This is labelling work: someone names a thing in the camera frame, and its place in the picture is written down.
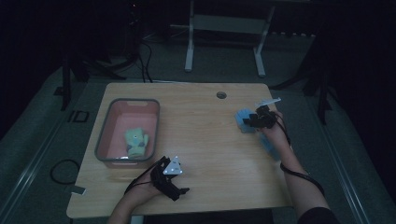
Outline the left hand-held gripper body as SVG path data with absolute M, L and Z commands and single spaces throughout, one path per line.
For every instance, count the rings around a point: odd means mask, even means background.
M 182 173 L 178 156 L 173 159 L 163 156 L 153 164 L 150 178 L 153 186 L 163 194 L 183 194 L 184 189 L 172 183 L 172 179 Z

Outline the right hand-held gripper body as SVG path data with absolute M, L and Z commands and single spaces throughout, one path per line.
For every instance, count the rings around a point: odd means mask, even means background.
M 269 105 L 279 102 L 280 98 L 261 100 L 256 104 L 256 126 L 260 128 L 272 128 L 276 122 L 277 117 L 274 111 L 271 111 Z

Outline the pink bin with grey rim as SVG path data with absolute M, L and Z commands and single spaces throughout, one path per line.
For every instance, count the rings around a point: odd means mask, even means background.
M 108 168 L 149 168 L 155 154 L 159 118 L 160 103 L 154 99 L 113 100 L 95 147 L 96 159 Z M 142 128 L 148 135 L 148 144 L 144 156 L 129 158 L 124 135 L 127 130 L 135 128 Z

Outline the person's left hand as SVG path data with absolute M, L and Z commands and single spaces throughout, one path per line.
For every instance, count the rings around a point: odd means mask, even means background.
M 150 174 L 145 174 L 137 179 L 136 183 L 124 194 L 124 196 L 137 198 L 146 203 L 160 194 L 161 192 L 151 183 Z

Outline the black metal stand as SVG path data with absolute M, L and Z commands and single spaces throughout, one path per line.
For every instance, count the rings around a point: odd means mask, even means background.
M 78 81 L 87 82 L 90 78 L 89 67 L 105 77 L 124 80 L 124 77 L 117 75 L 109 67 L 105 67 L 80 51 L 66 52 L 62 59 L 62 85 L 54 93 L 63 97 L 62 111 L 66 110 L 71 101 L 71 74 L 74 74 Z
M 328 84 L 330 76 L 330 66 L 328 63 L 328 53 L 324 48 L 323 35 L 316 34 L 307 53 L 305 54 L 296 75 L 279 84 L 270 86 L 271 90 L 283 90 L 303 79 L 306 83 L 303 86 L 305 96 L 314 96 L 318 93 L 318 118 L 326 124 L 326 111 L 331 110 L 327 101 Z

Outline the white metal table frame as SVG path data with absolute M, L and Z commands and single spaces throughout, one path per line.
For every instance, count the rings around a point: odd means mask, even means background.
M 237 17 L 225 17 L 215 15 L 196 14 L 194 12 L 195 0 L 190 0 L 190 13 L 189 13 L 189 38 L 186 52 L 186 59 L 184 70 L 191 72 L 193 67 L 194 57 L 194 31 L 215 31 L 225 33 L 239 33 L 259 35 L 259 43 L 252 49 L 253 56 L 256 64 L 256 69 L 259 77 L 265 77 L 266 72 L 263 65 L 262 49 L 266 37 L 269 34 L 269 28 L 272 18 L 275 14 L 275 6 L 270 6 L 269 11 L 266 13 L 265 19 L 248 19 Z

